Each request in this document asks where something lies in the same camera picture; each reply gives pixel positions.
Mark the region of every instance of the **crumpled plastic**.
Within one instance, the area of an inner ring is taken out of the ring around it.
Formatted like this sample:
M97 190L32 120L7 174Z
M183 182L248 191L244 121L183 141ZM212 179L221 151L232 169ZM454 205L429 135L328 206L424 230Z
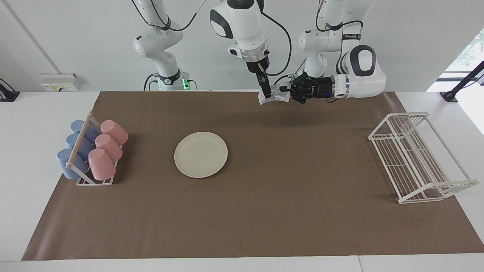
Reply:
M265 98L264 93L262 90L259 92L259 103L261 105L265 103L269 103L272 101L281 101L281 102L289 102L289 99L291 98L291 93L289 91L280 91L279 88L282 86L286 86L288 89L291 88L290 83L281 83L278 85L272 85L271 86L271 97L270 98Z

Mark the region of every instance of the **wall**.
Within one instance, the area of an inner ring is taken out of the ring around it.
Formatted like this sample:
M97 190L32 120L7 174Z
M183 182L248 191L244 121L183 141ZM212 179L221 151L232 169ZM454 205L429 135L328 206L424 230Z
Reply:
M132 39L147 29L129 0L0 0L0 76L21 91L41 91L40 73L53 72L36 46L6 10L9 4L63 73L76 73L83 91L140 90L154 72L133 50ZM166 0L170 17L184 25L199 0ZM291 33L294 52L288 72L304 59L299 34L314 26L316 1L267 0L266 12ZM227 54L229 40L208 22L208 0L168 51L201 89L256 89L242 60ZM377 0L365 21L362 42L377 52L388 76L388 91L425 91L484 26L482 1ZM286 61L285 34L264 20L271 50L270 72ZM328 54L334 63L337 54Z

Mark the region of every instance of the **plate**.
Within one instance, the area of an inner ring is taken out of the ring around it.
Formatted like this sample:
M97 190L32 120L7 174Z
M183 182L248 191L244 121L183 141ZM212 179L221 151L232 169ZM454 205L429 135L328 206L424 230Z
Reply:
M185 137L175 149L175 164L190 178L209 177L224 167L227 144L216 134L197 132Z

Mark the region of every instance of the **cup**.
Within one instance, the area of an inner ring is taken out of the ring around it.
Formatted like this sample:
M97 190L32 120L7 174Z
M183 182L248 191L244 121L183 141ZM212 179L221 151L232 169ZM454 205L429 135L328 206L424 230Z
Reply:
M101 132L109 134L119 145L123 145L128 140L128 133L113 120L106 120L101 124Z
M70 180L77 180L80 178L80 176L74 172L74 170L67 170L66 163L69 161L69 157L71 156L72 149L67 148L61 150L59 153L57 153L57 162L59 163L60 168L62 169L62 172L64 173L64 176L67 179ZM88 164L81 158L79 154L76 154L76 157L74 159L74 165L81 170L84 174L86 174L89 170Z
M74 149L74 145L76 144L78 138L79 133L71 134L65 140L65 144L68 148ZM84 161L87 161L89 157L89 152L93 150L94 146L85 137L82 137L79 149L77 150L77 154L79 154Z
M98 181L108 180L116 174L116 167L104 149L96 148L89 152L89 165L92 175Z
M84 125L83 120L76 120L76 121L72 122L71 131L73 133L79 133L79 132L81 132L81 128L82 128L83 125ZM84 133L84 138L86 138L91 144L94 144L94 142L96 141L96 137L98 137L99 135L100 135L100 133L99 133L99 131L97 131L97 129L95 129L91 125L88 125L88 127L86 129L86 133Z
M96 147L104 149L113 162L121 159L122 149L109 134L101 134L96 138Z

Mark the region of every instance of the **dish drying rack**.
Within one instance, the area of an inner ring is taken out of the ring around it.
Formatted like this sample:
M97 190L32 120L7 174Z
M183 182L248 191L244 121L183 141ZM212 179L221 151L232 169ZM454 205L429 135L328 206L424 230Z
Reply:
M74 145L74 148L72 148L71 156L69 157L69 160L66 163L66 169L67 170L73 170L75 173L77 173L80 178L77 179L76 185L77 186L107 186L113 184L114 176L108 180L105 181L97 181L94 178L90 178L87 174L84 174L79 168L77 168L74 165L74 159L76 158L77 151L79 150L79 147L81 145L81 140L84 137L84 134L86 133L86 130L89 126L89 124L92 124L98 131L101 131L101 124L92 116L92 112L89 112L89 114L86 117L86 120L84 121L84 125L81 128L81 131L79 132L79 137L77 138L77 141ZM114 162L114 167L118 167L118 161Z
M428 112L392 113L368 137L398 195L398 203L440 201L479 182L469 177L428 119ZM427 123L467 180L450 181L417 127Z

